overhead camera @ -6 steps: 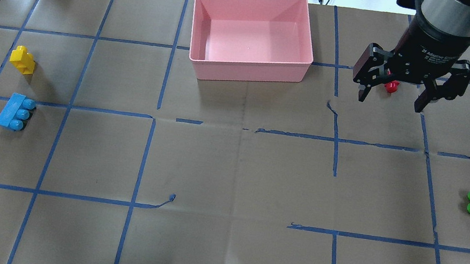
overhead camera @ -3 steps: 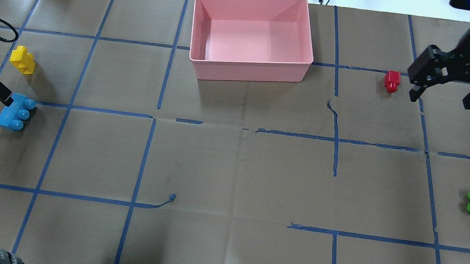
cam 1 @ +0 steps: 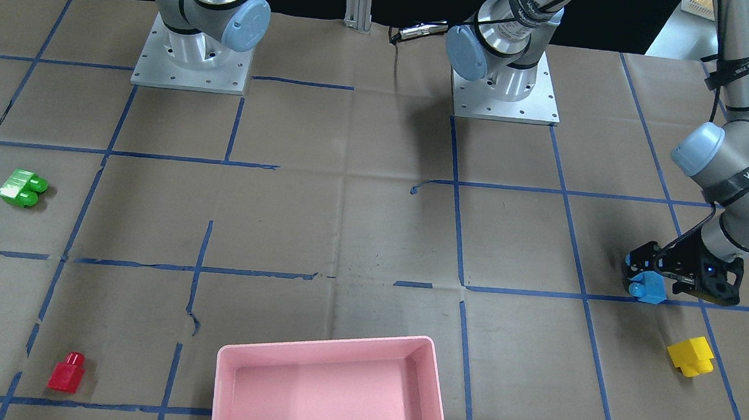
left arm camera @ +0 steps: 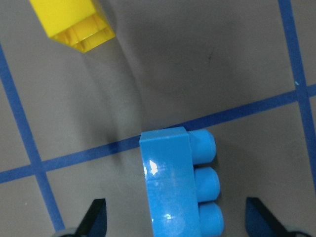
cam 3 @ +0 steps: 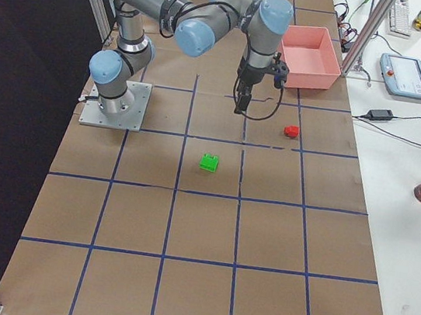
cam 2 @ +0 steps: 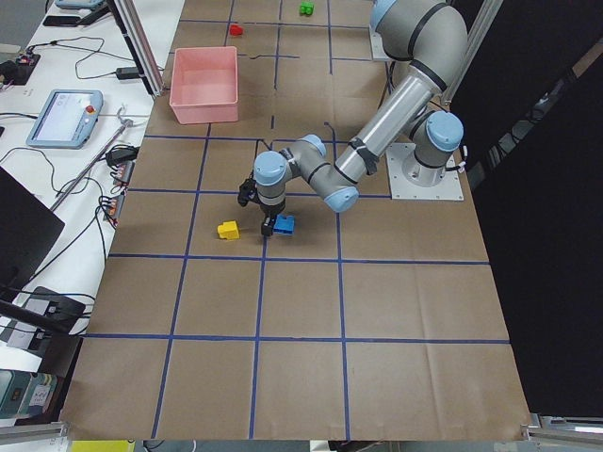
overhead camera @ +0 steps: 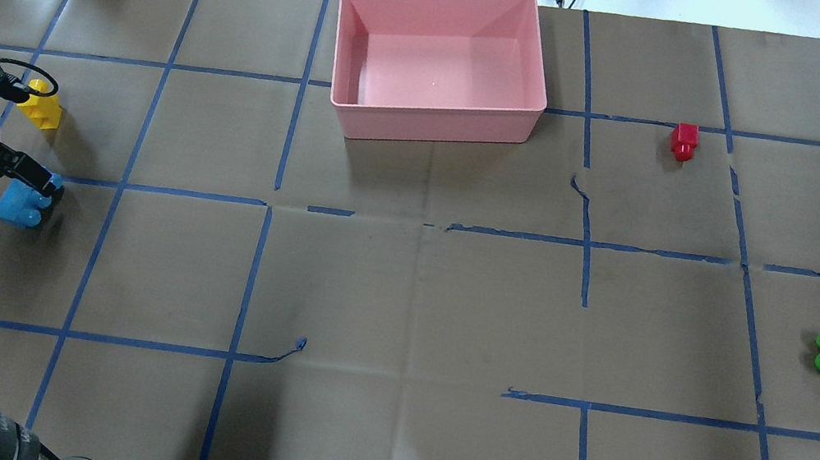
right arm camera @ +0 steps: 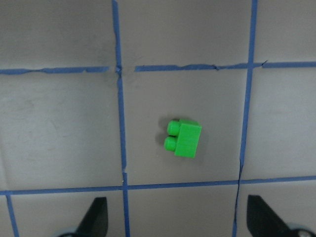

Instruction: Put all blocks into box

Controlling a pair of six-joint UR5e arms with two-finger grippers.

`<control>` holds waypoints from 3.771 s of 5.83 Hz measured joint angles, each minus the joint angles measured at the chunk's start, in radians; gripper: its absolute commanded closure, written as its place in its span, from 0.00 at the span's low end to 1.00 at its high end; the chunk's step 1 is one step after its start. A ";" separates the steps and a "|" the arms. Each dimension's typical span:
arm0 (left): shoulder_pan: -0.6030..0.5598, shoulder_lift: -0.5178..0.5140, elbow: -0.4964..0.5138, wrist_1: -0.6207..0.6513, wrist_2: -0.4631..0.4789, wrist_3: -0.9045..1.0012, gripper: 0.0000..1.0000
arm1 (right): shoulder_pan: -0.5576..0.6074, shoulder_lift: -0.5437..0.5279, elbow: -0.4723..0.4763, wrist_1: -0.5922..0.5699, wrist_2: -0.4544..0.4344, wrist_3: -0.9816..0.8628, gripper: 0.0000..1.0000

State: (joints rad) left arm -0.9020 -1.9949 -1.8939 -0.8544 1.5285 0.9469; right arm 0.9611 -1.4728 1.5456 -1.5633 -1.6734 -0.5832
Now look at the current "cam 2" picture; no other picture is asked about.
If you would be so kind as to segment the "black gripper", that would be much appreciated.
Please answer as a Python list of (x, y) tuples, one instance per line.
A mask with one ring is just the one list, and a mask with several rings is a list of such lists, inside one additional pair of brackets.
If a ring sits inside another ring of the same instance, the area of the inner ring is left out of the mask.
[(268, 197), (259, 193), (258, 200), (260, 201), (261, 210), (265, 215), (261, 224), (261, 234), (264, 237), (279, 234), (281, 221), (278, 215), (285, 209), (285, 193), (282, 192), (275, 197)]

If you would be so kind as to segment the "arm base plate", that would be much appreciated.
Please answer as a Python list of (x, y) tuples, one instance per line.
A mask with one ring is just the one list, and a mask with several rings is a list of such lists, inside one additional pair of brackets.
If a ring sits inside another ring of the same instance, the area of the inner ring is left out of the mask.
[(386, 62), (391, 60), (383, 48), (382, 36), (372, 28), (369, 29), (369, 40), (371, 57), (374, 61)]
[(394, 143), (385, 153), (391, 198), (394, 201), (462, 202), (460, 175), (446, 167), (423, 167), (415, 156), (415, 144)]

